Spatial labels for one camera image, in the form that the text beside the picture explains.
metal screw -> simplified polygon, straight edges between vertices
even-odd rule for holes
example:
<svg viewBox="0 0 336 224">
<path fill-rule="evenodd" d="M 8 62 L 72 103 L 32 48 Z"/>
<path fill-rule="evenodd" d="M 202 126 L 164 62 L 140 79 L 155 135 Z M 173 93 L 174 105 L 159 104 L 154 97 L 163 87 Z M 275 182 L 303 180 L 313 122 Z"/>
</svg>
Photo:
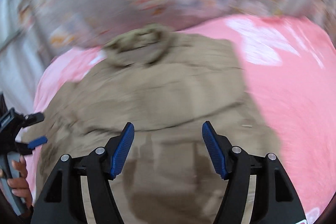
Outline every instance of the metal screw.
<svg viewBox="0 0 336 224">
<path fill-rule="evenodd" d="M 273 154 L 273 153 L 269 153 L 268 154 L 268 158 L 270 159 L 270 160 L 276 160 L 276 156 Z"/>
<path fill-rule="evenodd" d="M 61 157 L 61 161 L 67 161 L 69 159 L 69 155 L 68 154 L 64 154 L 62 157 Z"/>
<path fill-rule="evenodd" d="M 242 149 L 239 146 L 232 147 L 232 152 L 239 154 L 242 151 Z"/>
<path fill-rule="evenodd" d="M 101 155 L 105 152 L 105 149 L 103 147 L 98 147 L 96 149 L 96 154 Z"/>
</svg>

pink bedsheet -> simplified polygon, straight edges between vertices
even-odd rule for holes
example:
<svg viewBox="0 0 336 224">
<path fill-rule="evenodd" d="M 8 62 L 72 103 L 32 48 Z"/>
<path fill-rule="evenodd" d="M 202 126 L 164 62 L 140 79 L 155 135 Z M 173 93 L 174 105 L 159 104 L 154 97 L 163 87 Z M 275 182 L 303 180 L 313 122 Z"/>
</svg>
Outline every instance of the pink bedsheet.
<svg viewBox="0 0 336 224">
<path fill-rule="evenodd" d="M 282 162 L 313 223 L 336 191 L 336 51 L 309 20 L 235 15 L 185 30 L 234 42 L 249 92 L 282 141 Z M 99 49 L 65 53 L 45 71 L 35 98 L 43 111 L 65 81 L 102 60 Z M 29 170 L 35 189 L 39 150 Z"/>
</svg>

white leaf pattern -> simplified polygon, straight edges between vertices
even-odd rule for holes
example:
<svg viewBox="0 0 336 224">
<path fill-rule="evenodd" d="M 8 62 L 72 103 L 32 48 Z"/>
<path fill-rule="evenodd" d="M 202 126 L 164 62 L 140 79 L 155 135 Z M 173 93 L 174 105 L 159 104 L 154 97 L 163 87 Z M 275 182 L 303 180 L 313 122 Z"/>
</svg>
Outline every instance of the white leaf pattern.
<svg viewBox="0 0 336 224">
<path fill-rule="evenodd" d="M 289 41 L 276 29 L 255 27 L 249 19 L 229 19 L 226 25 L 243 36 L 245 59 L 256 65 L 281 66 L 282 60 L 273 49 L 291 52 L 300 56 Z"/>
</svg>

garment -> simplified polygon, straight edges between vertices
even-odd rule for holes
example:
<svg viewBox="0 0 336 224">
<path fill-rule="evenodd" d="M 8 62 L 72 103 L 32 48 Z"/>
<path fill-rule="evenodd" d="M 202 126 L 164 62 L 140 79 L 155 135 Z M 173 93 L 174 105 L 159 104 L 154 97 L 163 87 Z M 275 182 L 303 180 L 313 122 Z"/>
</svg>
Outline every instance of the garment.
<svg viewBox="0 0 336 224">
<path fill-rule="evenodd" d="M 108 45 L 106 60 L 79 83 L 60 88 L 45 121 L 24 136 L 26 141 L 48 138 L 38 164 L 37 193 L 62 154 L 87 155 L 132 122 L 133 145 L 121 175 L 110 183 L 125 223 L 212 223 L 227 182 L 214 172 L 202 123 L 210 120 L 218 134 L 250 154 L 278 154 L 276 135 L 245 92 L 231 42 L 165 29 L 159 33 L 158 42 L 135 44 L 137 54 Z M 161 40 L 166 35 L 169 42 Z M 116 55 L 132 59 L 127 62 L 132 65 L 113 66 Z M 251 182 L 243 223 L 252 208 Z M 86 186 L 83 200 L 92 223 Z"/>
</svg>

white curtain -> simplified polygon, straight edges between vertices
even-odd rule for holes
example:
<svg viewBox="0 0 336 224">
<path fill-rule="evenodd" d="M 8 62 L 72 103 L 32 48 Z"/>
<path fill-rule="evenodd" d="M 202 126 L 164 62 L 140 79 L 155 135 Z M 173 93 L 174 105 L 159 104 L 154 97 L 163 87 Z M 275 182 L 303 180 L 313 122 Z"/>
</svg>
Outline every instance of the white curtain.
<svg viewBox="0 0 336 224">
<path fill-rule="evenodd" d="M 0 0 L 0 92 L 8 108 L 28 114 L 46 64 L 38 53 L 36 27 L 24 30 L 19 24 L 19 5 L 22 0 Z"/>
</svg>

